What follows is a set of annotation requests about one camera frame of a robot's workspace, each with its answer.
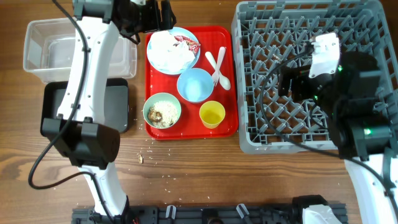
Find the red snack wrapper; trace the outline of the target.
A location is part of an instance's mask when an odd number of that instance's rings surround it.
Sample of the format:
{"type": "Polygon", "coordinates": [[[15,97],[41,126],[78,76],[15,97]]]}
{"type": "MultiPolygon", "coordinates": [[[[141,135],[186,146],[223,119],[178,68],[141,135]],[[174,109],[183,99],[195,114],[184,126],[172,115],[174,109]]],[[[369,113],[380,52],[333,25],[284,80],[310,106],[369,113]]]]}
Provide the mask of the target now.
{"type": "Polygon", "coordinates": [[[185,42],[191,52],[193,52],[194,54],[198,53],[201,46],[199,42],[190,39],[189,37],[186,37],[184,35],[175,35],[174,37],[179,42],[185,42]]]}

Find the yellow cup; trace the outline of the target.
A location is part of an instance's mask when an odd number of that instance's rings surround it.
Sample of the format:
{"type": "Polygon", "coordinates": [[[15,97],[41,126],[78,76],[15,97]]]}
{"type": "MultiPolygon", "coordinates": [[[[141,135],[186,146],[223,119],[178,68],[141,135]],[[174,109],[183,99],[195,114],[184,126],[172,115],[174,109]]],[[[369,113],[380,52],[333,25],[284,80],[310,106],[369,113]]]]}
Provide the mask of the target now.
{"type": "Polygon", "coordinates": [[[200,119],[208,129],[217,128],[226,116],[224,106],[218,101],[207,101],[199,110],[200,119]]]}

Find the green bowl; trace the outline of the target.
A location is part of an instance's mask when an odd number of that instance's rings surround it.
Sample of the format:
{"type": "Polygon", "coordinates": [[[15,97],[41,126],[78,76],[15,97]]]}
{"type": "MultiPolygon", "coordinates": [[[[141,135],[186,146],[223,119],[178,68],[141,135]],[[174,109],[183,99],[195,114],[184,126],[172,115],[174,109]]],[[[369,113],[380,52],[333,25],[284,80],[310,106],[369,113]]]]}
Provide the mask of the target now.
{"type": "Polygon", "coordinates": [[[178,101],[178,99],[177,99],[175,96],[173,96],[172,94],[170,94],[170,93],[156,93],[156,94],[150,96],[150,97],[147,99],[147,101],[146,101],[145,104],[144,104],[143,110],[142,110],[144,119],[145,119],[145,121],[146,121],[147,124],[149,124],[151,127],[155,128],[155,127],[152,125],[152,123],[148,120],[147,114],[148,114],[148,112],[149,112],[149,108],[150,108],[154,103],[156,103],[156,102],[158,102],[158,101],[170,101],[170,102],[172,102],[172,103],[177,107],[178,112],[180,113],[180,114],[179,114],[179,117],[178,117],[178,120],[180,119],[180,116],[181,116],[181,114],[182,114],[182,107],[181,107],[181,104],[180,104],[180,102],[178,101]]]}

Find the rice and food waste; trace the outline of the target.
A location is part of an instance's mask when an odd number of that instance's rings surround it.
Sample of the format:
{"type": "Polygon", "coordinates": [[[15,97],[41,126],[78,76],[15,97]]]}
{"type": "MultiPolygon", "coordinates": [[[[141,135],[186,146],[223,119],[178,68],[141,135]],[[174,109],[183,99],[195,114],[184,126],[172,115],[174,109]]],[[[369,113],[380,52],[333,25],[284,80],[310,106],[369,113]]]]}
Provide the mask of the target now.
{"type": "Polygon", "coordinates": [[[172,102],[158,101],[149,108],[147,118],[155,128],[165,129],[177,122],[179,114],[172,102]]]}

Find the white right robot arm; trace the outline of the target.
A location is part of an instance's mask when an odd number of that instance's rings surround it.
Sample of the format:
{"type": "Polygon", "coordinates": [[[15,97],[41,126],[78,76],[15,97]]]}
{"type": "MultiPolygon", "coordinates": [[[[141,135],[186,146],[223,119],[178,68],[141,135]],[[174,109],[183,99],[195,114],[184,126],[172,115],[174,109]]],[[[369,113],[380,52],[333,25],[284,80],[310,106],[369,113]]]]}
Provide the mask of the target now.
{"type": "Polygon", "coordinates": [[[397,134],[375,111],[382,75],[377,60],[364,52],[344,52],[331,61],[330,73],[310,73],[313,65],[278,64],[266,76],[279,76],[279,95],[311,98],[328,118],[328,132],[345,162],[363,223],[397,223],[397,134]]]}

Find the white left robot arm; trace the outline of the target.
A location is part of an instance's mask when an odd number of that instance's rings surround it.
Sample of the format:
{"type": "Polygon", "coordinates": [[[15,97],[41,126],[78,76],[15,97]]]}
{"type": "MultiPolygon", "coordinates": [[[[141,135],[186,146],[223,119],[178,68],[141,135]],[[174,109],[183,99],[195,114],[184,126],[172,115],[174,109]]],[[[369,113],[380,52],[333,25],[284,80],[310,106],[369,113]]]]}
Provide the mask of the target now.
{"type": "Polygon", "coordinates": [[[176,17],[168,1],[74,1],[68,16],[76,41],[67,89],[42,134],[79,170],[95,200],[95,223],[132,223],[134,214],[121,188],[115,159],[118,130],[105,124],[105,91],[111,54],[120,37],[140,43],[140,34],[170,30],[176,17]]]}

